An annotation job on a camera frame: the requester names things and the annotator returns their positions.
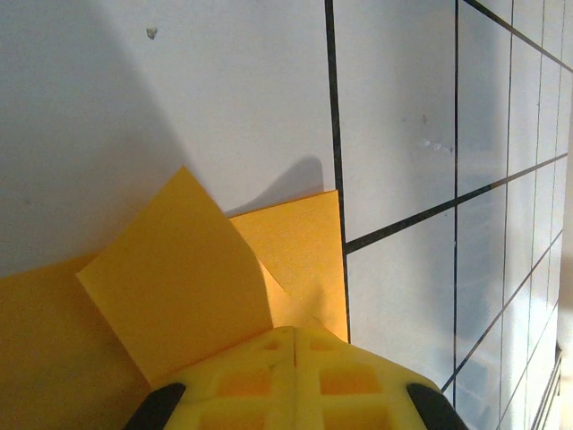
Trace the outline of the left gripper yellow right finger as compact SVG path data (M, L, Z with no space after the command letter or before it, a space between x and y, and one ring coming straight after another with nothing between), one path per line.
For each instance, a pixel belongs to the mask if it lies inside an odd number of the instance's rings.
M295 430L468 430L431 380L318 329L296 329Z

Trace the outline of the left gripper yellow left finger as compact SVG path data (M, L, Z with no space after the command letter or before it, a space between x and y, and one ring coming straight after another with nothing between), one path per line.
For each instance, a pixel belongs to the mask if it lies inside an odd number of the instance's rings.
M127 430L295 430L295 329L268 331L168 377Z

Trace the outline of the orange cloth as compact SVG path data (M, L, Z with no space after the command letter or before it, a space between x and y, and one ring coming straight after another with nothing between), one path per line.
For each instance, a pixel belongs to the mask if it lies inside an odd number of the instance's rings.
M348 337L338 193L226 216L180 169L88 254L0 279L0 430L120 430L169 374L279 326Z

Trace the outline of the aluminium side rail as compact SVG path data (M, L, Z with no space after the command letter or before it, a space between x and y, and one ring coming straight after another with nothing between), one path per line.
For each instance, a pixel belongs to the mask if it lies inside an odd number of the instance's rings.
M531 430L573 430L573 349L556 346L555 366Z

